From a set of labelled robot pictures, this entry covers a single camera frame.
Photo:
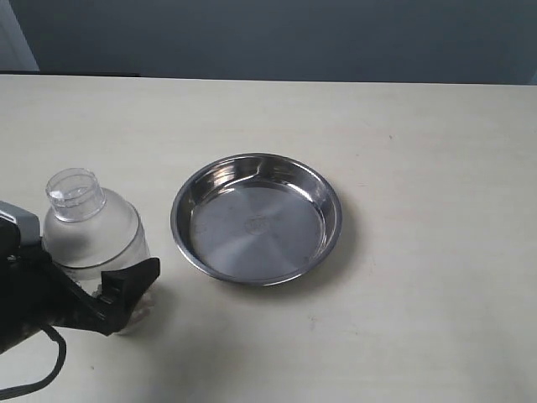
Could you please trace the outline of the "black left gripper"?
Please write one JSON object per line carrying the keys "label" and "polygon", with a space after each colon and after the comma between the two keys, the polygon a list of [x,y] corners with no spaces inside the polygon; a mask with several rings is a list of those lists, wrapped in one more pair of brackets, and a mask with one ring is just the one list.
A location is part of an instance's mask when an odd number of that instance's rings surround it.
{"label": "black left gripper", "polygon": [[159,275],[159,258],[103,271],[101,292],[94,301],[52,263],[41,243],[22,245],[19,227],[2,221],[1,352],[32,337],[43,326],[106,336],[131,332],[152,311],[152,298],[145,295]]}

